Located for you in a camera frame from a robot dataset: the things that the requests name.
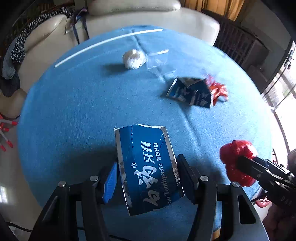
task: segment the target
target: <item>round table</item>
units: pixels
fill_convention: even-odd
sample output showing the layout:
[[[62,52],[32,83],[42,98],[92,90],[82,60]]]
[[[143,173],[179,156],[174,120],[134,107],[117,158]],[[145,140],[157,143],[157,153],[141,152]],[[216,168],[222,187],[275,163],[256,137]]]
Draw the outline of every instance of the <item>round table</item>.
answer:
[[[155,26],[133,26],[98,35],[65,53],[56,63],[94,43]],[[154,53],[169,49],[168,66],[157,75],[146,65],[126,70],[130,49]],[[229,184],[219,159],[222,145],[234,139],[253,143],[261,158],[271,157],[267,108],[247,74],[226,54],[202,40],[164,29],[114,40],[92,48],[55,68],[54,63],[30,89],[18,124],[23,173],[43,206],[57,183],[83,182],[116,160],[115,127],[166,126],[175,155],[218,183]],[[188,106],[165,95],[176,76],[212,75],[226,84],[228,102],[212,109]],[[245,188],[251,198],[255,183]],[[221,204],[217,208],[219,226]],[[130,217],[121,184],[103,207],[112,235],[131,240],[186,240],[196,206],[187,198],[160,210]]]

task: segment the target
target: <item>curtain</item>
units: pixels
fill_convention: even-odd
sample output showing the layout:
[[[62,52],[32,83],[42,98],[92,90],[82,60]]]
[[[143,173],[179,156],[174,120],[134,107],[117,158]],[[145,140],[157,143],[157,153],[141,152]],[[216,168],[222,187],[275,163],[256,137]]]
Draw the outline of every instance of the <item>curtain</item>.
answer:
[[[256,1],[257,0],[245,0],[235,21],[241,23],[250,12]]]
[[[183,6],[197,11],[206,9],[234,21],[241,10],[246,15],[249,3],[254,0],[185,0]]]

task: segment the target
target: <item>white crumpled paper ball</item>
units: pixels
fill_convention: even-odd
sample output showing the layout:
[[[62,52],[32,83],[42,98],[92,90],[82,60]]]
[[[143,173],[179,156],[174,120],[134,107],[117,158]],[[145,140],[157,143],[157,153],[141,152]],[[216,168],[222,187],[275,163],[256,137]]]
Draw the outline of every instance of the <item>white crumpled paper ball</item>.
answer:
[[[123,55],[122,60],[127,69],[138,69],[146,62],[146,56],[142,51],[132,49]]]

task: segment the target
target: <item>sofa cushion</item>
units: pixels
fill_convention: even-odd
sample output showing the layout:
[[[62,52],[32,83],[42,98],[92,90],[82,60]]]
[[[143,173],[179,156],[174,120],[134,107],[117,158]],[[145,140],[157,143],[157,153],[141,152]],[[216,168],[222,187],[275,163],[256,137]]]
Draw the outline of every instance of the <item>sofa cushion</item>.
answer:
[[[64,14],[58,14],[46,20],[45,22],[40,24],[36,29],[34,29],[32,33],[30,33],[30,35],[26,38],[24,45],[25,51],[27,52],[35,45],[37,45],[39,42],[48,37],[57,28],[57,26],[64,18],[67,19],[67,16]]]
[[[94,0],[88,10],[90,15],[100,16],[130,11],[176,11],[181,4],[178,0]]]
[[[208,15],[182,7],[171,12],[122,12],[113,15],[87,16],[89,37],[132,25],[154,25],[175,30],[204,40],[213,46],[219,33],[219,23]]]

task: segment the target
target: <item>toothpaste box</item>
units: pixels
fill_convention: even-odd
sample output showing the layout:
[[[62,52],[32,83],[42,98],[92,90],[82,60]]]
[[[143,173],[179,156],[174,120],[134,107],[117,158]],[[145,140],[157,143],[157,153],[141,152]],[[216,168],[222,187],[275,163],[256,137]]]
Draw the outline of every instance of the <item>toothpaste box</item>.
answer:
[[[177,77],[170,87],[167,97],[189,105],[212,108],[214,95],[208,89],[205,81],[197,78]]]
[[[132,125],[114,131],[123,192],[131,216],[168,206],[184,196],[165,127]]]

